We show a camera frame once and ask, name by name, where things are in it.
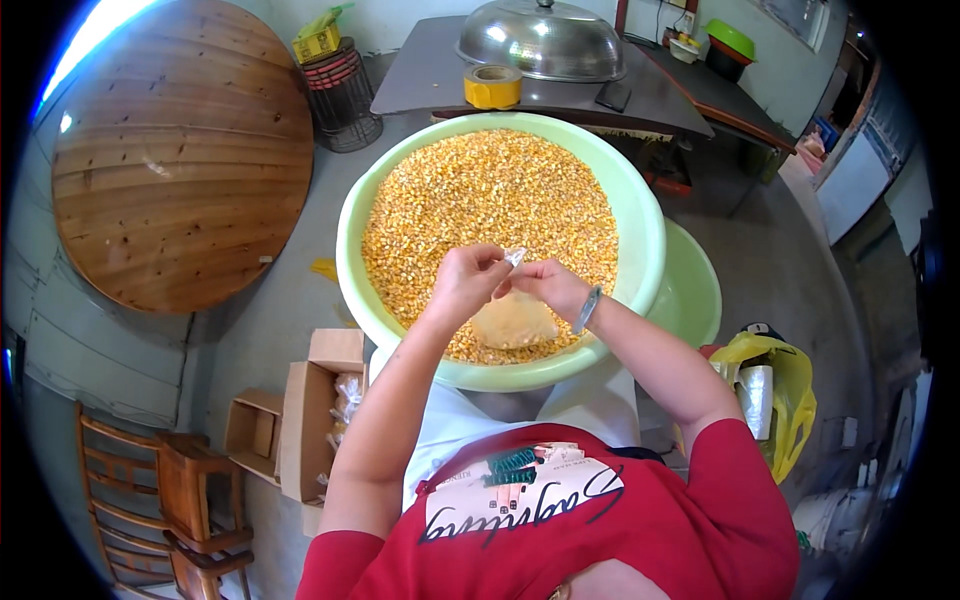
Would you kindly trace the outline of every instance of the yellow paper scrap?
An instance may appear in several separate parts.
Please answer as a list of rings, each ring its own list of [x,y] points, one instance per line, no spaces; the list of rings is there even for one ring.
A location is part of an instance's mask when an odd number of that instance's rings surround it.
[[[337,262],[333,258],[318,258],[310,265],[310,271],[319,273],[334,283],[340,283],[337,279]]]
[[[360,326],[357,324],[356,321],[353,320],[353,315],[350,314],[350,311],[346,307],[342,306],[340,302],[334,302],[333,310],[336,311],[337,317],[340,318],[340,322],[343,323],[344,326],[347,326],[347,327]]]

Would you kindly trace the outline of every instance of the white pants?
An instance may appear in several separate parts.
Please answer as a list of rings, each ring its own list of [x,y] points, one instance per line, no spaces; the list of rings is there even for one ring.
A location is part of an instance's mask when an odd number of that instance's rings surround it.
[[[373,353],[371,383],[389,358],[379,348]],[[403,510],[413,505],[420,481],[432,477],[460,448],[538,422],[583,429],[611,447],[640,445],[634,378],[610,355],[555,385],[536,420],[514,423],[491,419],[456,388],[434,382],[427,396],[417,447],[403,476]]]

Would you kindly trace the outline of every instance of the corn kernel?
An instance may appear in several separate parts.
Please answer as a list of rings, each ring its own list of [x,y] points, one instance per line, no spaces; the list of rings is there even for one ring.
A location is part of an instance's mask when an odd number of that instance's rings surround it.
[[[525,260],[556,258],[610,294],[619,238],[607,195],[586,164],[541,137],[489,130],[415,150],[380,183],[364,231],[367,277],[383,305],[410,327],[430,300],[451,248],[486,242],[524,247]],[[545,358],[581,340],[554,315],[559,335],[527,348],[486,348],[467,322],[448,358],[511,365]]]

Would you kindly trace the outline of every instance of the hand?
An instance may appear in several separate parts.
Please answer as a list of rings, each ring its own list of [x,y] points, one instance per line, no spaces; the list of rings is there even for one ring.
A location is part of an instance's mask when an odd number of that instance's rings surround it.
[[[524,263],[493,293],[494,298],[503,298],[511,289],[526,292],[542,300],[553,312],[568,323],[580,316],[587,302],[590,284],[580,279],[556,258]]]
[[[454,248],[437,270],[433,296],[423,310],[426,317],[451,336],[490,301],[493,290],[514,268],[493,244]]]

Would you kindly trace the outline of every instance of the woman's right hand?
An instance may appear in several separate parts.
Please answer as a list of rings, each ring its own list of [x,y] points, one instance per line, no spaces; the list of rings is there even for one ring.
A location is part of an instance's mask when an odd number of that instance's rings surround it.
[[[511,288],[516,288],[542,300],[561,319],[572,324],[580,316],[591,287],[559,260],[548,258],[524,263],[514,269],[493,297],[502,298]]]

